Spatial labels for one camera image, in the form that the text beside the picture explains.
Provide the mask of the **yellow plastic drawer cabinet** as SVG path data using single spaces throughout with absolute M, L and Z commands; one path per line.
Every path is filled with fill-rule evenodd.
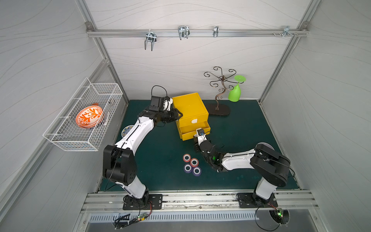
M 173 105 L 183 115 L 176 121 L 180 139 L 193 139 L 196 129 L 202 128 L 205 133 L 211 130 L 207 111 L 198 93 L 191 93 L 173 98 Z

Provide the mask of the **red tape roll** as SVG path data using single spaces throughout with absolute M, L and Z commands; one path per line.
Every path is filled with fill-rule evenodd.
M 191 160 L 191 156 L 189 154 L 184 154 L 183 155 L 183 161 L 184 162 L 190 162 Z
M 192 167 L 197 167 L 197 166 L 199 165 L 199 160 L 198 160 L 197 158 L 192 158 L 192 159 L 190 160 L 190 165 L 191 165 Z

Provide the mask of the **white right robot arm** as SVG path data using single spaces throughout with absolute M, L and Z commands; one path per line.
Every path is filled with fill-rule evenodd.
M 205 134 L 195 134 L 193 140 L 195 150 L 201 152 L 204 160 L 217 172 L 256 170 L 261 175 L 261 180 L 254 194 L 260 200 L 268 201 L 278 187 L 287 184 L 291 161 L 268 143 L 258 143 L 255 148 L 244 152 L 221 153 Z

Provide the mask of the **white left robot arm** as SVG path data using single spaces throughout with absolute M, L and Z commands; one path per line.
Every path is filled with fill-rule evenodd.
M 135 153 L 147 134 L 159 123 L 179 120 L 183 114 L 176 108 L 152 111 L 143 110 L 133 128 L 115 145 L 107 145 L 103 150 L 104 178 L 121 186 L 130 197 L 148 201 L 148 188 L 137 177 Z

